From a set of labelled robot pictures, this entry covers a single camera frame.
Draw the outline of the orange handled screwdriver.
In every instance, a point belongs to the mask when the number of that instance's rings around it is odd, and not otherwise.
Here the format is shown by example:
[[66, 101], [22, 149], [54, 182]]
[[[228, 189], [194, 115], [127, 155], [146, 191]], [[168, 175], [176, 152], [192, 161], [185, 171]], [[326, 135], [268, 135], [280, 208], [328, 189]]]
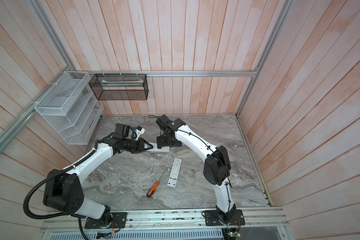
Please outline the orange handled screwdriver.
[[159, 179], [153, 184], [153, 186], [150, 188], [150, 190], [148, 191], [148, 193], [146, 194], [147, 198], [151, 198], [152, 195], [155, 193], [155, 190], [157, 189], [157, 187], [160, 184], [160, 181], [162, 179], [162, 177], [164, 176], [164, 174], [167, 172], [167, 170], [165, 170], [162, 175], [159, 177]]

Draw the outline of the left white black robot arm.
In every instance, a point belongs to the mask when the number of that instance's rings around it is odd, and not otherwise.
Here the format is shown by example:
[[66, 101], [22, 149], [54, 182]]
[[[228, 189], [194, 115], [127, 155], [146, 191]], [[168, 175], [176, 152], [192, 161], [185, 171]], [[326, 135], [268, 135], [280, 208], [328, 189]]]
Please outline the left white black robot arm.
[[154, 148], [154, 144], [140, 137], [140, 126], [116, 124], [114, 132], [95, 143], [95, 147], [81, 159], [62, 170], [48, 174], [43, 203], [63, 215], [89, 218], [108, 225], [110, 207], [87, 198], [82, 189], [84, 180], [103, 162], [115, 154], [127, 151], [138, 154]]

